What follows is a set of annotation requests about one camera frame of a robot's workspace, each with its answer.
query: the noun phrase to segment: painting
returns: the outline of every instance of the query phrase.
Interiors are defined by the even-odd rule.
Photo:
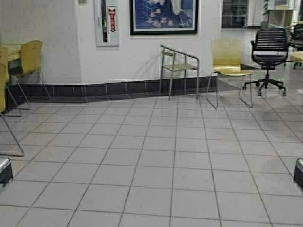
[[[199,0],[130,0],[131,35],[196,34]]]

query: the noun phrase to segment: yellow chair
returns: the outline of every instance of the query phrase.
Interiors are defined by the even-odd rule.
[[[7,128],[9,129],[11,135],[13,136],[15,142],[17,143],[17,145],[19,146],[22,155],[10,155],[8,153],[0,153],[0,155],[10,155],[10,156],[17,156],[17,157],[22,157],[24,155],[24,151],[21,148],[17,138],[15,137],[14,133],[12,132],[9,124],[7,123],[7,121],[5,120],[5,117],[3,116],[2,112],[6,109],[6,103],[5,103],[5,83],[6,83],[6,74],[7,74],[7,66],[4,64],[0,63],[0,117],[4,120]]]
[[[0,47],[0,64],[3,64],[3,65],[6,66],[6,69],[5,69],[5,72],[4,72],[4,77],[3,77],[4,86],[7,89],[9,95],[11,96],[11,98],[12,98],[14,104],[16,105],[16,108],[19,110],[19,114],[20,114],[20,115],[14,115],[13,117],[21,117],[22,116],[21,110],[20,110],[13,94],[11,93],[10,89],[7,86],[7,83],[9,82],[9,73],[8,73],[8,67],[7,67],[7,65],[8,65],[8,50],[7,50],[6,47]]]
[[[28,74],[33,74],[34,72],[38,72],[38,76],[45,88],[45,91],[49,98],[51,98],[45,83],[41,77],[41,52],[42,52],[42,42],[39,40],[30,41],[21,46],[21,68],[16,68],[11,71],[11,75],[15,76],[15,80],[20,87],[24,98],[26,99],[28,105],[29,102],[19,84],[18,77],[23,77]]]
[[[242,70],[241,69],[241,56],[242,56],[242,41],[239,39],[233,39],[233,38],[219,38],[212,42],[212,50],[213,50],[213,72],[211,73],[209,80],[208,80],[208,87],[207,87],[207,94],[209,92],[211,77],[214,73],[217,74],[216,77],[216,94],[217,94],[217,105],[214,106],[213,103],[208,99],[207,101],[215,108],[217,109],[219,107],[219,79],[220,75],[223,76],[230,76],[230,77],[242,77],[242,84],[244,81],[245,76],[250,76],[251,81],[251,75],[252,71],[250,70]],[[248,105],[250,108],[253,107],[252,102],[252,90],[250,85],[250,101],[251,104],[249,105],[247,102],[243,100],[241,97],[241,87],[239,89],[238,98],[244,102],[246,105]]]

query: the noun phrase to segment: table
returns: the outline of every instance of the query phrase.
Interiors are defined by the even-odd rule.
[[[21,58],[21,45],[20,44],[0,44],[9,51],[8,61],[13,61]]]
[[[295,51],[291,55],[291,59],[297,63],[303,63],[303,51]]]

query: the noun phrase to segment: black object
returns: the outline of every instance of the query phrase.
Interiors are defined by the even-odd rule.
[[[291,33],[291,40],[288,42],[288,45],[295,48],[297,51],[303,51],[303,24],[296,24],[294,26],[294,32]],[[294,70],[297,65],[301,66],[301,63],[296,62],[294,64]]]
[[[263,83],[259,89],[258,95],[262,95],[262,88],[267,89],[269,84],[273,84],[279,89],[283,89],[283,95],[286,96],[286,88],[283,82],[269,78],[269,70],[274,70],[277,65],[285,63],[288,57],[288,39],[287,32],[282,28],[261,29],[257,32],[256,41],[251,41],[252,45],[252,60],[261,65],[263,70],[267,70],[264,79],[244,84],[243,89],[246,89],[247,84],[256,84],[258,87]],[[255,54],[255,52],[277,52],[277,55],[270,54]]]
[[[0,183],[5,186],[13,179],[13,170],[8,158],[0,158]]]
[[[303,159],[298,159],[294,170],[294,182],[303,190]]]

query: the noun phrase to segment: gray metal chair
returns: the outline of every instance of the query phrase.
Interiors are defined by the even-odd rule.
[[[193,55],[181,52],[181,51],[177,51],[174,50],[170,47],[161,45],[160,47],[163,48],[162,50],[162,63],[161,63],[161,78],[160,78],[160,92],[162,91],[162,81],[163,81],[163,71],[164,69],[167,69],[168,71],[171,72],[171,76],[170,76],[170,85],[169,85],[169,100],[170,100],[170,96],[171,96],[171,91],[172,91],[172,83],[173,83],[173,76],[174,76],[174,72],[180,72],[183,71],[184,72],[184,90],[186,90],[186,76],[187,76],[187,71],[189,70],[197,70],[197,99],[199,98],[199,69],[200,69],[200,60]],[[176,64],[176,55],[180,54],[184,56],[184,63],[181,64]],[[172,64],[171,65],[164,65],[165,62],[165,56],[169,56],[172,57]],[[197,65],[191,65],[187,63],[187,58],[193,58],[197,60]]]

